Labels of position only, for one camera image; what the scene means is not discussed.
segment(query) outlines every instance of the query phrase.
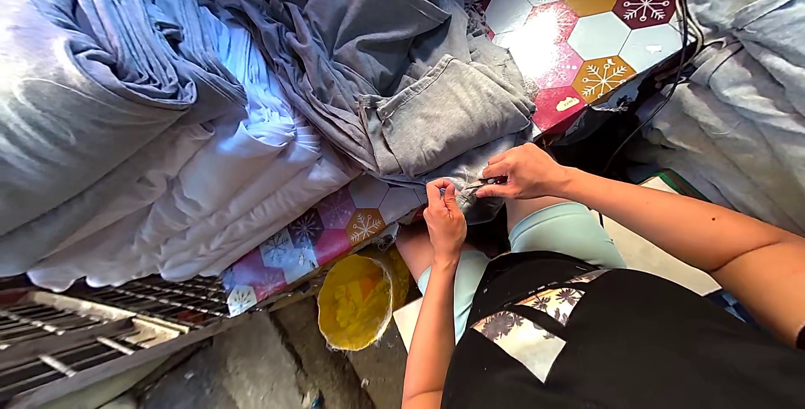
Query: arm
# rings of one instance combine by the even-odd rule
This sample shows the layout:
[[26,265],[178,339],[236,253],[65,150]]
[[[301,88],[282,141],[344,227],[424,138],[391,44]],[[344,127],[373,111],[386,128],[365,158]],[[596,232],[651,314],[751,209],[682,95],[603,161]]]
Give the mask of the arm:
[[[444,188],[444,196],[439,189]],[[456,346],[453,283],[461,245],[467,235],[464,215],[456,204],[456,187],[446,179],[428,183],[425,221],[435,252],[428,289],[410,341],[402,386],[402,407],[441,406],[444,379]]]
[[489,161],[484,177],[508,184],[478,197],[573,199],[708,272],[789,344],[805,324],[805,239],[698,199],[562,167],[533,144]]

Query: black shirt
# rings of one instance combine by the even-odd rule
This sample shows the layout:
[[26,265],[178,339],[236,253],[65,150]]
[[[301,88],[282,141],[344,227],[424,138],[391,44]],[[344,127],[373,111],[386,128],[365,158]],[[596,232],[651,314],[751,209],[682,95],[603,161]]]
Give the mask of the black shirt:
[[805,352],[651,274],[509,254],[478,287],[442,407],[805,407]]

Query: person's left hand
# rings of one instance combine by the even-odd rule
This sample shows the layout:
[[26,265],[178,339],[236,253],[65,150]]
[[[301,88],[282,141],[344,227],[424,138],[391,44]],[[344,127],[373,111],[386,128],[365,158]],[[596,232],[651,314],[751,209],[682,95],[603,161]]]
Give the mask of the person's left hand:
[[435,264],[456,265],[461,245],[467,238],[467,222],[456,203],[456,186],[447,179],[435,179],[427,184],[428,208],[425,222],[436,253]]

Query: metal grate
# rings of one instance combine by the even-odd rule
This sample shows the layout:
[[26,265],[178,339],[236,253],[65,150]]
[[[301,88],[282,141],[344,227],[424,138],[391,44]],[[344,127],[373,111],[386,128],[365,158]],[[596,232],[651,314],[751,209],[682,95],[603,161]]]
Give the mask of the metal grate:
[[0,308],[0,401],[136,352],[128,319],[104,319],[45,303]]
[[166,282],[159,277],[120,287],[71,288],[68,295],[200,329],[229,317],[226,295],[216,278]]

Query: light blue shorts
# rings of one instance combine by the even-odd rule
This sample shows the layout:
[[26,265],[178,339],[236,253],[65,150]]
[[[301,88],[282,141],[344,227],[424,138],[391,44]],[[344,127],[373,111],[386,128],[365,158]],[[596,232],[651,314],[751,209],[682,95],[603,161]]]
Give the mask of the light blue shorts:
[[[560,252],[598,267],[626,267],[615,243],[590,210],[581,203],[554,204],[533,212],[520,220],[509,233],[512,252],[548,250]],[[456,342],[467,325],[475,291],[484,275],[489,259],[479,250],[465,250],[456,270],[453,293],[453,316]],[[425,294],[431,269],[419,276],[417,286]]]

